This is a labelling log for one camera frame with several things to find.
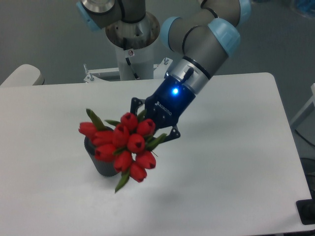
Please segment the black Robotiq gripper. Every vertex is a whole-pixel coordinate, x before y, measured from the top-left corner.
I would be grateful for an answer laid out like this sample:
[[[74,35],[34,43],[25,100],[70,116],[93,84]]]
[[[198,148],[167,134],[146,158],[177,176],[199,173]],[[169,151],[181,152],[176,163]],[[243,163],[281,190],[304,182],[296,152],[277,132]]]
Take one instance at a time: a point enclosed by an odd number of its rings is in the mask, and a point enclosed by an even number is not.
[[[159,145],[180,138],[181,133],[176,124],[195,97],[196,95],[189,88],[170,76],[146,100],[133,97],[130,113],[137,115],[138,109],[145,105],[147,110],[145,118],[152,119],[156,129],[172,126],[169,134],[163,133],[156,137],[155,142]]]

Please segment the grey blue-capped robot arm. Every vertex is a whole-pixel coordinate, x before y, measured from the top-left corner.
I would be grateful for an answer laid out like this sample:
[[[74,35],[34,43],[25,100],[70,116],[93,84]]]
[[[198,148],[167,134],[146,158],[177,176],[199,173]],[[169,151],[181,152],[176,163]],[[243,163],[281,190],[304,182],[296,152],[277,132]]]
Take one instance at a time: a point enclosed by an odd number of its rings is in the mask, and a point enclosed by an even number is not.
[[[114,45],[120,78],[144,80],[154,76],[152,45],[160,39],[165,47],[182,54],[167,70],[164,81],[148,98],[133,98],[130,111],[140,106],[156,129],[171,127],[169,135],[154,143],[179,138],[180,115],[240,44],[237,26],[251,14],[248,0],[202,0],[200,10],[189,18],[170,17],[160,24],[146,10],[143,0],[80,0],[76,6],[93,30],[105,30]]]

